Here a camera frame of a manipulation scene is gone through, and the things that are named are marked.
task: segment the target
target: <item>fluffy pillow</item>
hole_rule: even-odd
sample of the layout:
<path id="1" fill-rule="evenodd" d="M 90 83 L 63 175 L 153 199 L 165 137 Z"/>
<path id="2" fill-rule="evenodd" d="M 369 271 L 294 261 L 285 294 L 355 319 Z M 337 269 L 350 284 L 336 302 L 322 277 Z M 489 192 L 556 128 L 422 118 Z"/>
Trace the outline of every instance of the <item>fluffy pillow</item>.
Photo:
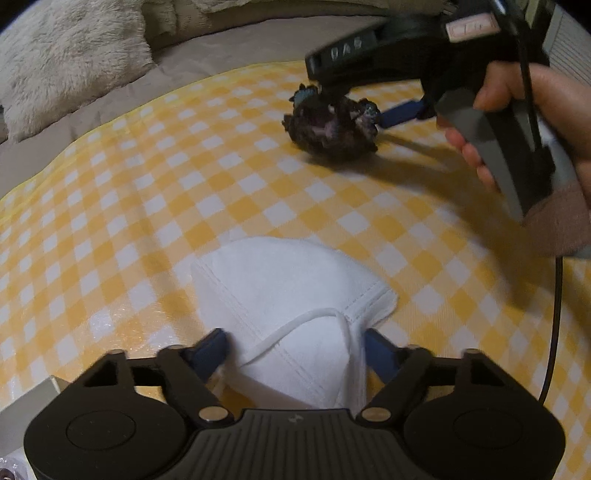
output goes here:
<path id="1" fill-rule="evenodd" d="M 0 35 L 9 139 L 31 137 L 153 66 L 142 0 L 40 0 Z"/>

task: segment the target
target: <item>beige bedsheet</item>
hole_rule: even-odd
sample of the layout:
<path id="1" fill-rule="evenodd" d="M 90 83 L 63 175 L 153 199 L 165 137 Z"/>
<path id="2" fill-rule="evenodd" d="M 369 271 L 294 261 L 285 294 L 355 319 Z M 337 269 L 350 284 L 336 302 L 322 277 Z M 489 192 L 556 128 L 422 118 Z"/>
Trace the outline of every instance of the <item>beige bedsheet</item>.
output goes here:
<path id="1" fill-rule="evenodd" d="M 40 172 L 71 142 L 90 130 L 167 92 L 253 63 L 302 60 L 306 53 L 378 17 L 269 20 L 194 38 L 154 54 L 158 67 L 67 115 L 18 144 L 0 145 L 0 198 Z"/>

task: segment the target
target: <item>mask ear loop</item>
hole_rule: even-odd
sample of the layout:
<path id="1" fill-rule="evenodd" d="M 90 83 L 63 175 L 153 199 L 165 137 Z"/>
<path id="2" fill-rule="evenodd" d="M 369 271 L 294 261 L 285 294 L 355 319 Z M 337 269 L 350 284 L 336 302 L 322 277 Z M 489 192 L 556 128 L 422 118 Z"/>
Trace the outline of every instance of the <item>mask ear loop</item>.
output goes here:
<path id="1" fill-rule="evenodd" d="M 289 335 L 299 326 L 322 317 L 335 317 L 339 320 L 339 326 L 341 332 L 343 333 L 343 338 L 345 340 L 345 347 L 347 348 L 347 351 L 350 353 L 351 332 L 349 331 L 349 322 L 347 322 L 347 318 L 345 318 L 345 315 L 343 315 L 337 309 L 332 308 L 314 309 L 297 316 L 293 320 L 290 320 L 285 325 L 275 330 L 275 332 L 270 334 L 267 338 L 260 341 L 260 343 L 257 346 L 254 346 L 248 352 L 245 352 L 242 355 L 240 355 L 240 357 L 236 359 L 236 366 L 240 368 L 244 367 L 245 365 L 248 365 L 250 362 L 260 357 L 267 350 L 271 349 L 283 337 Z"/>

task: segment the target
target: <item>metal screw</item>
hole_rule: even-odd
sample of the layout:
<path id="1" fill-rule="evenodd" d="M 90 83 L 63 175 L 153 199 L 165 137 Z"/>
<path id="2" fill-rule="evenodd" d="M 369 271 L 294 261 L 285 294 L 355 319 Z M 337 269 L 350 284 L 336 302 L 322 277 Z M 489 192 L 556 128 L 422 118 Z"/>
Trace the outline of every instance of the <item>metal screw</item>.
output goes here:
<path id="1" fill-rule="evenodd" d="M 389 420 L 391 416 L 390 411 L 383 407 L 370 407 L 361 412 L 361 417 L 372 423 Z"/>
<path id="2" fill-rule="evenodd" d="M 224 407 L 205 407 L 199 410 L 199 417 L 209 422 L 222 421 L 230 415 Z"/>

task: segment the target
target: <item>human hand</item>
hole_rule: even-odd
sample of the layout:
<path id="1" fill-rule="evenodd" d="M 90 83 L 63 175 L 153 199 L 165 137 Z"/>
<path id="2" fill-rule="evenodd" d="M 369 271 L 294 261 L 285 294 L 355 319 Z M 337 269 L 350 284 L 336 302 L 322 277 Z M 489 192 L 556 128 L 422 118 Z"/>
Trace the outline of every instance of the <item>human hand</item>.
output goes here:
<path id="1" fill-rule="evenodd" d="M 591 87 L 577 83 L 548 67 L 530 65 L 534 103 L 545 120 L 570 148 L 571 158 L 591 206 Z M 506 108 L 512 99 L 523 99 L 524 88 L 518 63 L 492 62 L 474 108 L 495 112 Z M 442 117 L 437 126 L 446 130 L 447 141 L 457 148 L 482 183 L 497 189 L 491 171 L 484 165 L 474 145 Z"/>

